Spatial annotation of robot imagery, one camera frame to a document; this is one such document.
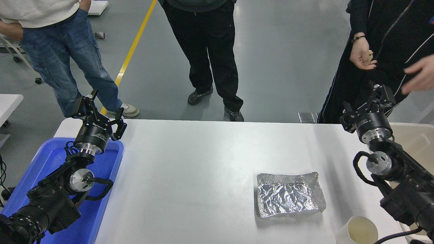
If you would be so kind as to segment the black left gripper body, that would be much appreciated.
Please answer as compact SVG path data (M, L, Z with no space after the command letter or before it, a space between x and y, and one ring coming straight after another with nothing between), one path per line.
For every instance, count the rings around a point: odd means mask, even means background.
M87 144L95 146L98 150L105 150L109 138L107 130L93 123L83 122L75 139L75 147L84 148Z

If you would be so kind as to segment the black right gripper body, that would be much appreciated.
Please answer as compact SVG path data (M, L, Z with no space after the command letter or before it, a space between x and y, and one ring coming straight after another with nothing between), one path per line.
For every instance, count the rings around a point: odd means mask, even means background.
M357 112L353 121L353 128L358 136L374 134L392 136L392 128L382 112Z

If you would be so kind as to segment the person's right hand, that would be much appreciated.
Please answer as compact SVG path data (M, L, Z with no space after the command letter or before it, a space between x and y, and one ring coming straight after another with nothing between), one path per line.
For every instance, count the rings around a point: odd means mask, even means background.
M370 48L365 37L359 37L352 43L350 61L359 69L370 70L376 67L376 60L370 56Z

